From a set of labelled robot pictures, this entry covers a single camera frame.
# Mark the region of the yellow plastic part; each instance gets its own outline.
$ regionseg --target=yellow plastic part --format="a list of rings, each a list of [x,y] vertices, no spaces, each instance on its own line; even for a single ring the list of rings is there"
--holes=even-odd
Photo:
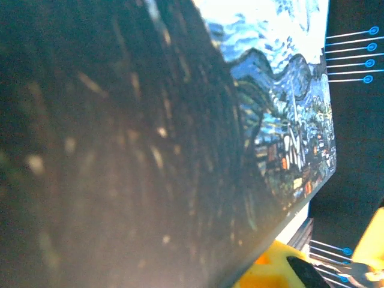
[[[288,256],[307,260],[302,252],[278,241],[273,242],[233,288],[305,288],[290,267]]]
[[[352,255],[352,260],[367,264],[377,271],[384,269],[384,207],[379,208],[373,215]]]

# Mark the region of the painted canvas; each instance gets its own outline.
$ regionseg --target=painted canvas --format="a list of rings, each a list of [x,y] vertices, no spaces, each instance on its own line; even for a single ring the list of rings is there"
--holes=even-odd
[[[327,1],[195,1],[238,91],[245,150],[288,209],[333,174]]]

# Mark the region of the black surface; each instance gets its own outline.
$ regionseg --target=black surface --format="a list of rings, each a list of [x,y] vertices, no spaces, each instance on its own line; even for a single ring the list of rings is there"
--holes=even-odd
[[[383,36],[383,5],[381,0],[331,0],[328,35],[378,26],[376,36]],[[375,53],[383,53],[384,40],[376,43]],[[373,59],[375,69],[384,68],[384,57]],[[356,247],[384,196],[384,74],[373,76],[369,85],[330,83],[337,169],[312,200],[310,214],[313,239],[338,247]]]
[[[5,287],[216,287],[330,176],[273,193],[199,13],[158,9],[168,36],[142,1],[0,10]]]
[[[312,264],[295,256],[288,256],[287,261],[305,288],[331,288]]]

